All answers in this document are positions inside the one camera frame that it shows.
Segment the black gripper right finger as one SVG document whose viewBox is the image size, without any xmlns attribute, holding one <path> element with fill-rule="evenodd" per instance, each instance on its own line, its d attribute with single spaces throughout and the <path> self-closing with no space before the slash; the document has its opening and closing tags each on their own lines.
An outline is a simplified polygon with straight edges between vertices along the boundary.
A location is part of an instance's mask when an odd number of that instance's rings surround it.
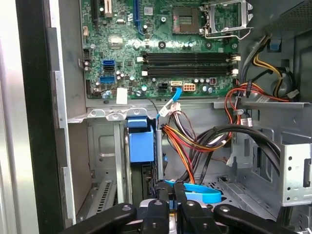
<svg viewBox="0 0 312 234">
<path fill-rule="evenodd" d="M 217 205 L 204 211 L 188 200 L 182 182 L 174 184 L 178 208 L 178 231 L 187 234 L 294 234 L 283 225 L 263 219 L 233 205 Z"/>
</svg>

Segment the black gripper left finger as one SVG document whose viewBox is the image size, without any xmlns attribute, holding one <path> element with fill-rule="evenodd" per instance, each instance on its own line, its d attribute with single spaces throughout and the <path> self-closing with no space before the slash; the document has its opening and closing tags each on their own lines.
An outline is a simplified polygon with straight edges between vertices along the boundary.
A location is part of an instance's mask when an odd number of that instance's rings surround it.
<svg viewBox="0 0 312 234">
<path fill-rule="evenodd" d="M 164 180 L 155 185 L 156 198 L 146 207 L 120 203 L 78 224 L 62 234 L 167 234 L 169 232 L 169 190 Z"/>
</svg>

